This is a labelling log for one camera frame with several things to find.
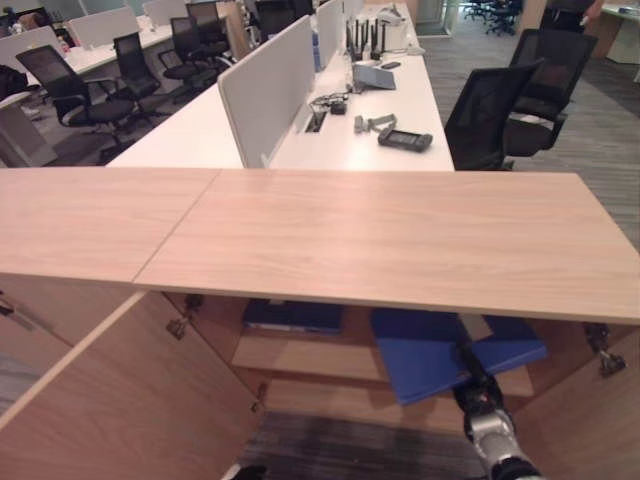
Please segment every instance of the blue folder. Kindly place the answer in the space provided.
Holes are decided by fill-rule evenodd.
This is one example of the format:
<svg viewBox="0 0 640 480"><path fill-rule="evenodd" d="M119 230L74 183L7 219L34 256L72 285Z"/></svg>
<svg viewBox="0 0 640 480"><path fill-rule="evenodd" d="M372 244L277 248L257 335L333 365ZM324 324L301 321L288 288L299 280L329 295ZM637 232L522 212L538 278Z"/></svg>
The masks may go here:
<svg viewBox="0 0 640 480"><path fill-rule="evenodd" d="M497 374L547 355L544 344L522 319L485 316L493 335L474 342L484 368ZM446 391L468 378L456 344L468 341L455 313L376 309L371 325L391 387L402 405Z"/></svg>

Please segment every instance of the power adapter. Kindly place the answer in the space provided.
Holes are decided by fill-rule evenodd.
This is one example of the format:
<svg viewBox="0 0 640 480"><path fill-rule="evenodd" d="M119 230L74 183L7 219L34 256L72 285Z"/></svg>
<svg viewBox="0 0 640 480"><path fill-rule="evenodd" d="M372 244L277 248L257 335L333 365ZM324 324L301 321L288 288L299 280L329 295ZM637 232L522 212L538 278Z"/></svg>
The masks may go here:
<svg viewBox="0 0 640 480"><path fill-rule="evenodd" d="M331 115L344 115L347 113L346 102L335 102L331 104Z"/></svg>

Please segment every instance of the open cabinet door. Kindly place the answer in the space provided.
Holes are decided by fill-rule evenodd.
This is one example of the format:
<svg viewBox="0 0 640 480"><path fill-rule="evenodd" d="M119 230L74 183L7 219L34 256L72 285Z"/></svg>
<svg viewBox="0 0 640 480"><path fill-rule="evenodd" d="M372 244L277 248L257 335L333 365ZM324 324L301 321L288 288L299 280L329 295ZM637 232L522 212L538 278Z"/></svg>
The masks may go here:
<svg viewBox="0 0 640 480"><path fill-rule="evenodd" d="M553 480L640 478L640 331L613 345L627 368L593 360L515 415L524 451Z"/></svg>
<svg viewBox="0 0 640 480"><path fill-rule="evenodd" d="M158 293L136 293L0 417L0 478L218 480L263 413Z"/></svg>

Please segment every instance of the desk divider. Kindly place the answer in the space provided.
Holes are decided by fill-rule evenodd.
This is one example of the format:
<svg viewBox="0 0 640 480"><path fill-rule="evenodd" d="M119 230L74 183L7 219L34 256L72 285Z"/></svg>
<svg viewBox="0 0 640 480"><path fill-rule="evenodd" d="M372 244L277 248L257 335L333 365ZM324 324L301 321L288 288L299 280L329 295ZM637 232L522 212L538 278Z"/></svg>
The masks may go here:
<svg viewBox="0 0 640 480"><path fill-rule="evenodd" d="M152 0L143 3L142 8L151 19L153 28L169 25L171 18L188 16L183 0Z"/></svg>
<svg viewBox="0 0 640 480"><path fill-rule="evenodd" d="M311 21L305 15L218 78L245 167L269 166L305 103L314 75Z"/></svg>
<svg viewBox="0 0 640 480"><path fill-rule="evenodd" d="M331 0L316 11L320 66L326 67L342 39L342 0Z"/></svg>
<svg viewBox="0 0 640 480"><path fill-rule="evenodd" d="M90 50L91 46L112 45L114 38L140 30L131 7L74 18L69 20L69 27L85 50Z"/></svg>
<svg viewBox="0 0 640 480"><path fill-rule="evenodd" d="M0 64L25 73L27 70L16 59L16 55L44 45L51 45L60 55L64 56L56 34L49 26L27 30L19 35L0 38Z"/></svg>

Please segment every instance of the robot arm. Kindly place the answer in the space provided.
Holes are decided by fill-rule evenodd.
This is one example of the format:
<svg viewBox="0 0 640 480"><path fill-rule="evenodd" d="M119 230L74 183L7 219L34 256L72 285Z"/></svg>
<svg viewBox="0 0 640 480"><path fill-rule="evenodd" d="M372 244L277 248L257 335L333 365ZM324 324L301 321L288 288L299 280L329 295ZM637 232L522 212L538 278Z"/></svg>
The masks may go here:
<svg viewBox="0 0 640 480"><path fill-rule="evenodd" d="M464 412L465 434L489 480L544 480L518 444L496 379L485 371L469 345L459 345L458 354L471 377L453 393Z"/></svg>

